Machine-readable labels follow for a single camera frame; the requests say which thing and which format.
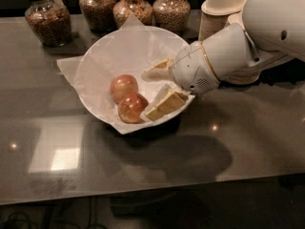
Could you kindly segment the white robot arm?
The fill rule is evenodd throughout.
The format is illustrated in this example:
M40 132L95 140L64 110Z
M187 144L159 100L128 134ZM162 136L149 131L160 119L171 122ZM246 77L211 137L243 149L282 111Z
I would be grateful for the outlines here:
M239 23L183 48L142 73L146 81L170 80L143 117L156 121L222 81L236 82L297 58L305 61L305 0L248 0Z

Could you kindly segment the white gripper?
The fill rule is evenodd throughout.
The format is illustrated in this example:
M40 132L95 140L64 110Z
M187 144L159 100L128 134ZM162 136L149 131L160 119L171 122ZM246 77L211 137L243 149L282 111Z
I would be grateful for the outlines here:
M194 42L177 53L174 60L165 58L146 69L141 78L148 82L170 80L181 88L165 84L141 113L145 121L158 121L185 109L189 93L206 94L219 86L201 42Z

